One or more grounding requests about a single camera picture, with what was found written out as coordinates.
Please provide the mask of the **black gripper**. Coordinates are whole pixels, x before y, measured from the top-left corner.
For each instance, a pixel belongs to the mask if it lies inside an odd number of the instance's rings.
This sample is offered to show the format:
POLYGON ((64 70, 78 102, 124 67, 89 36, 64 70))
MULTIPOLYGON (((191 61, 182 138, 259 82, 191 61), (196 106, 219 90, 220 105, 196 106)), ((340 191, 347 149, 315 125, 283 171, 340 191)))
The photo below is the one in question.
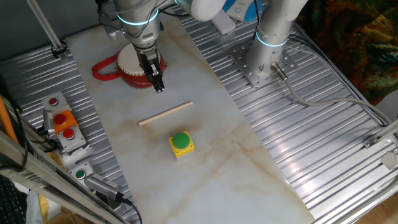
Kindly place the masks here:
POLYGON ((137 52, 141 68, 146 71, 148 82, 152 84, 157 93, 162 92, 164 83, 157 44, 154 43, 148 46, 134 45, 134 50, 137 52))

